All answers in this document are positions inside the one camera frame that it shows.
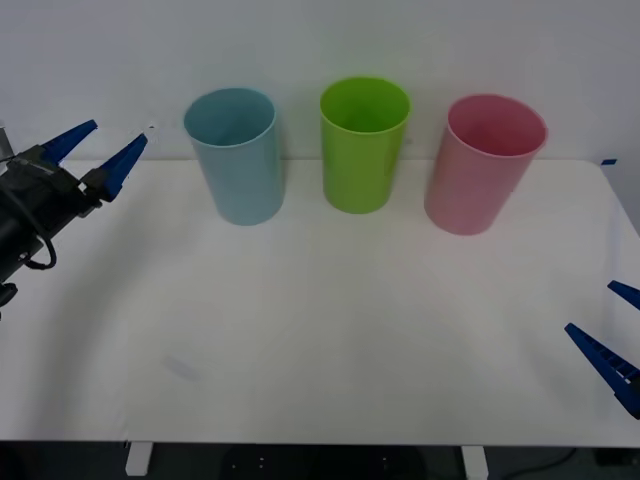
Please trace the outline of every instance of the floor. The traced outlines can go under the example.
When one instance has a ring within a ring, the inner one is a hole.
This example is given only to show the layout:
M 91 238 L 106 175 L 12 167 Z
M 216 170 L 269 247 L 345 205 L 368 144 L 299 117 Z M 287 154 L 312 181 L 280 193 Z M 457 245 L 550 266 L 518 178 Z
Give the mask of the floor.
M 227 445 L 158 444 L 154 447 L 148 480 L 214 480 L 220 478 Z M 449 447 L 420 448 L 429 475 L 423 478 L 463 479 L 459 450 Z M 282 447 L 267 451 L 283 453 Z M 490 479 L 562 457 L 565 448 L 487 448 Z M 287 457 L 293 450 L 280 455 Z M 0 479 L 2 480 L 124 480 L 127 450 L 114 443 L 20 443 L 0 444 Z M 290 471 L 295 471 L 292 464 Z M 238 476 L 234 478 L 254 478 Z M 292 473 L 292 478 L 300 478 Z M 525 480 L 631 480 L 640 479 L 640 467 L 596 464 L 594 452 L 580 449 L 566 464 L 547 472 L 523 475 Z

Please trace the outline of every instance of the cup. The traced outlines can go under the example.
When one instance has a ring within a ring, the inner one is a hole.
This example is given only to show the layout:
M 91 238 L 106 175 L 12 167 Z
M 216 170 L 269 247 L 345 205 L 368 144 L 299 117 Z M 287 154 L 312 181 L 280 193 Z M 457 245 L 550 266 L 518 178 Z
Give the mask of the cup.
M 484 232 L 547 140 L 544 120 L 513 98 L 464 97 L 449 110 L 424 207 L 450 233 Z
M 271 218 L 284 199 L 276 109 L 250 88 L 225 88 L 198 98 L 184 127 L 220 215 L 236 225 Z
M 353 77 L 327 88 L 320 109 L 327 200 L 348 213 L 379 209 L 391 194 L 409 95 L 382 78 Z

